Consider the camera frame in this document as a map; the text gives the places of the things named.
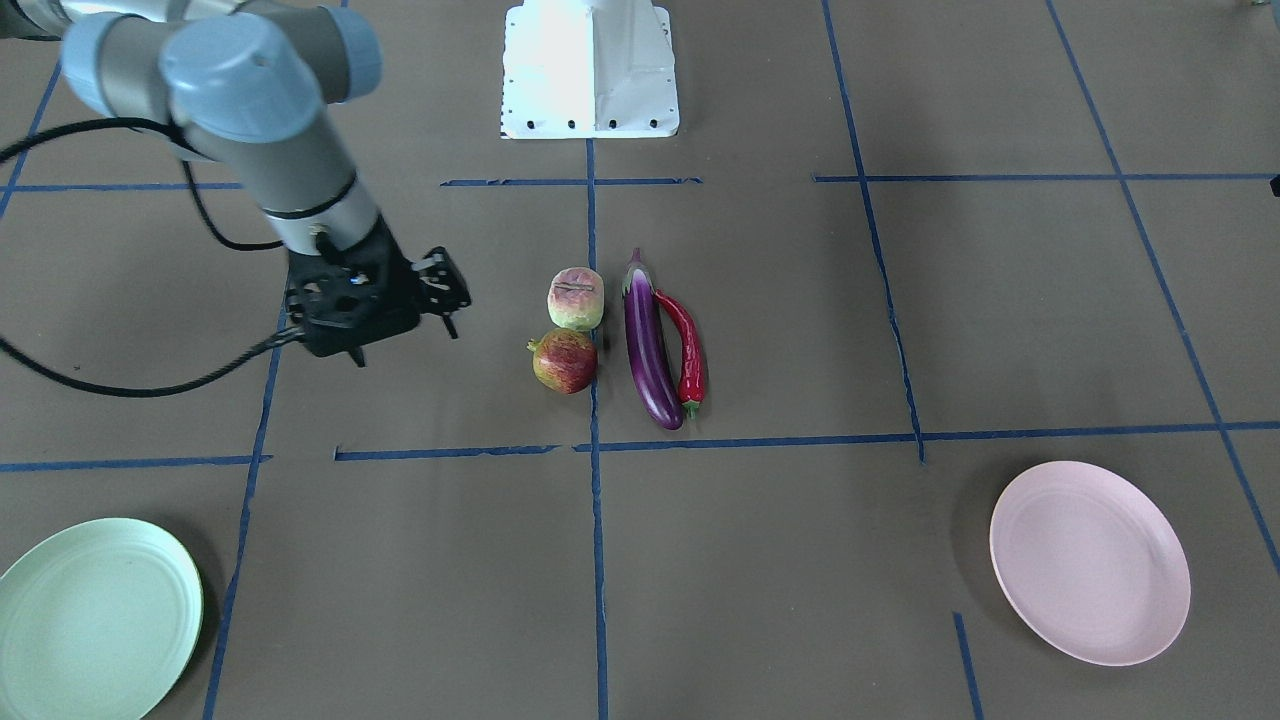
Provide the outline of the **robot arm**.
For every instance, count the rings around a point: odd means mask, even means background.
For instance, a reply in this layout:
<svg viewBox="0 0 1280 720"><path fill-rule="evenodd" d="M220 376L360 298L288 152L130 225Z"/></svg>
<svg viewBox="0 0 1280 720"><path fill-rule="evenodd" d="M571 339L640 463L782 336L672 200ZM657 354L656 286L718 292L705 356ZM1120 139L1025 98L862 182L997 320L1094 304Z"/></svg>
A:
<svg viewBox="0 0 1280 720"><path fill-rule="evenodd" d="M329 113L381 82L364 15L280 1L5 1L3 37L60 44L86 106L230 169L285 249L312 355L362 366L367 345L419 324L417 277Z"/></svg>

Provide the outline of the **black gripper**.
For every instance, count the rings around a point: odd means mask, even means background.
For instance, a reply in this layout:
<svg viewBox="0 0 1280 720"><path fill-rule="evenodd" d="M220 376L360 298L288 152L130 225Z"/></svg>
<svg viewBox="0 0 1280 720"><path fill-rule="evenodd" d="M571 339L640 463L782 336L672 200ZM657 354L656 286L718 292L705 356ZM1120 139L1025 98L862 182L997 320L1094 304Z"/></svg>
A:
<svg viewBox="0 0 1280 720"><path fill-rule="evenodd" d="M383 218L348 249L315 236L316 255L289 250L285 309L315 357L346 355L365 368L365 347L421 323L419 277Z"/></svg>

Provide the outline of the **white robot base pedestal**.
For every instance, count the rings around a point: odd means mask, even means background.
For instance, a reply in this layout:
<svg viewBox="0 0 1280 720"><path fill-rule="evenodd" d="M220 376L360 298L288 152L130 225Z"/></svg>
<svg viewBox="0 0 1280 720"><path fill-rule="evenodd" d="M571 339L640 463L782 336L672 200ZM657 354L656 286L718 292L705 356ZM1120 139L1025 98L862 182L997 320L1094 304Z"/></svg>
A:
<svg viewBox="0 0 1280 720"><path fill-rule="evenodd" d="M671 15L652 1L524 1L506 12L502 63L502 138L678 133Z"/></svg>

